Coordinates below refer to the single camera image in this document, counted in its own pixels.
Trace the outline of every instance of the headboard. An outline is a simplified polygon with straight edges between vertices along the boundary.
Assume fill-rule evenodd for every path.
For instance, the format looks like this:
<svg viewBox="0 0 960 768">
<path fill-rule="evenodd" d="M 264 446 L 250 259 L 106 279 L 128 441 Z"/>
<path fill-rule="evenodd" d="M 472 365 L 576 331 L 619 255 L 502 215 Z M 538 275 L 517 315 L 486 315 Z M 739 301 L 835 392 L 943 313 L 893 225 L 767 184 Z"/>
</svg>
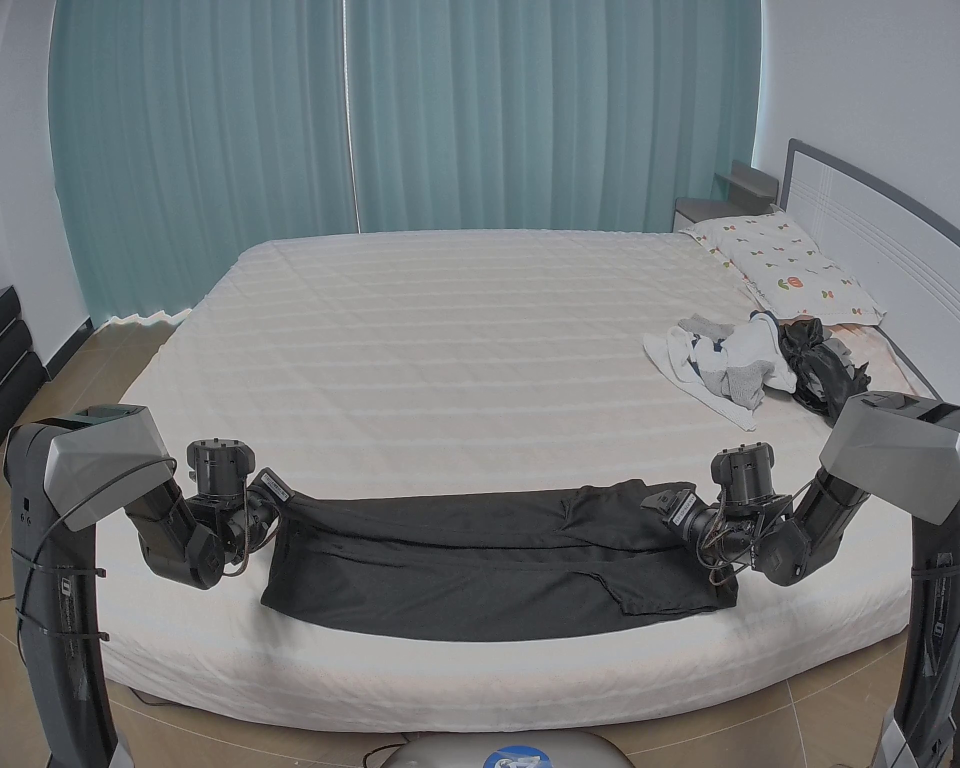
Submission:
<svg viewBox="0 0 960 768">
<path fill-rule="evenodd" d="M 886 310 L 880 330 L 924 383 L 960 403 L 960 229 L 797 139 L 780 207 Z"/>
</svg>

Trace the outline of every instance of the blue sticker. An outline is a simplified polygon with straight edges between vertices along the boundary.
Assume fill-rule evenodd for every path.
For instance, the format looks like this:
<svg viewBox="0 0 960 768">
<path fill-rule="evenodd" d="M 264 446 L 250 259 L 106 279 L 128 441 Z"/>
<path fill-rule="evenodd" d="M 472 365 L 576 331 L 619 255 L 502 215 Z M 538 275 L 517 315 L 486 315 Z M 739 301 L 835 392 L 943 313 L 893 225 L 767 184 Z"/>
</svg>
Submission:
<svg viewBox="0 0 960 768">
<path fill-rule="evenodd" d="M 553 768 L 553 763 L 546 753 L 517 744 L 498 749 L 487 758 L 483 768 Z"/>
</svg>

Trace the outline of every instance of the curtain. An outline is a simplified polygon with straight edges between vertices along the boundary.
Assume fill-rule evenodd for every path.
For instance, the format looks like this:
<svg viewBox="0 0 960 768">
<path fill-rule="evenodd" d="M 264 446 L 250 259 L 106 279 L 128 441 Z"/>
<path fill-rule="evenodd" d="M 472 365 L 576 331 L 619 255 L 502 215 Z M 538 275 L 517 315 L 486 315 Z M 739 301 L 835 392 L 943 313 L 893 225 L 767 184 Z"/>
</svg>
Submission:
<svg viewBox="0 0 960 768">
<path fill-rule="evenodd" d="M 343 69 L 340 0 L 59 0 L 50 137 L 94 323 L 356 231 Z"/>
<path fill-rule="evenodd" d="M 760 0 L 346 7 L 364 231 L 668 231 L 750 162 Z"/>
</svg>

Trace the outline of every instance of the floor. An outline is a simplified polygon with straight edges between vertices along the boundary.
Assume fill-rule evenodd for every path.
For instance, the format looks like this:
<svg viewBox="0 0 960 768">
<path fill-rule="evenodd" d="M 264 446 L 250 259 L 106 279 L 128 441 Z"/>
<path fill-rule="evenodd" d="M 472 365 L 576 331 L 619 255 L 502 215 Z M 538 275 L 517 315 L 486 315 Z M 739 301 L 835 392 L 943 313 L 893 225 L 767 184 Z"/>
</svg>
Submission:
<svg viewBox="0 0 960 768">
<path fill-rule="evenodd" d="M 43 387 L 22 420 L 118 401 L 172 331 L 166 324 L 103 328 Z M 9 489 L 0 483 L 0 552 L 10 546 L 9 517 Z M 0 596 L 11 592 L 10 558 L 0 556 Z M 41 768 L 46 744 L 12 617 L 12 603 L 0 603 L 0 768 Z M 880 721 L 897 695 L 903 643 L 903 634 L 891 637 L 718 707 L 591 730 L 643 768 L 861 768 L 871 760 Z M 120 685 L 110 684 L 109 692 L 137 768 L 353 768 L 368 750 L 403 740 L 397 733 L 253 725 L 194 709 L 150 708 Z M 372 758 L 371 766 L 388 754 Z"/>
</svg>

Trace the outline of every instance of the mattress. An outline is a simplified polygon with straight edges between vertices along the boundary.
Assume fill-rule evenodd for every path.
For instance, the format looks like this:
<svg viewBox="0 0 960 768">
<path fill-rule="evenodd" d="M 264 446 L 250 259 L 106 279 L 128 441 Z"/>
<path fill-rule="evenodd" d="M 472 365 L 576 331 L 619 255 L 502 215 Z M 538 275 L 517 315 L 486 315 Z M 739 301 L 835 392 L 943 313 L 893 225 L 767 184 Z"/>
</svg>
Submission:
<svg viewBox="0 0 960 768">
<path fill-rule="evenodd" d="M 457 231 L 265 243 L 160 348 L 125 402 L 185 448 L 237 438 L 320 498 L 605 486 L 716 489 L 745 433 L 663 378 L 644 332 L 754 308 L 680 234 Z M 908 389 L 873 331 L 880 388 Z M 750 442 L 780 492 L 818 467 L 824 421 L 770 392 Z M 626 722 L 713 705 L 900 631 L 910 520 L 871 499 L 836 560 L 792 588 L 740 576 L 738 605 L 606 635 L 507 643 L 367 636 L 260 605 L 271 548 L 208 592 L 144 565 L 123 515 L 99 527 L 107 674 L 244 720 L 330 731 L 488 731 Z M 517 621 L 523 621 L 519 615 Z"/>
</svg>

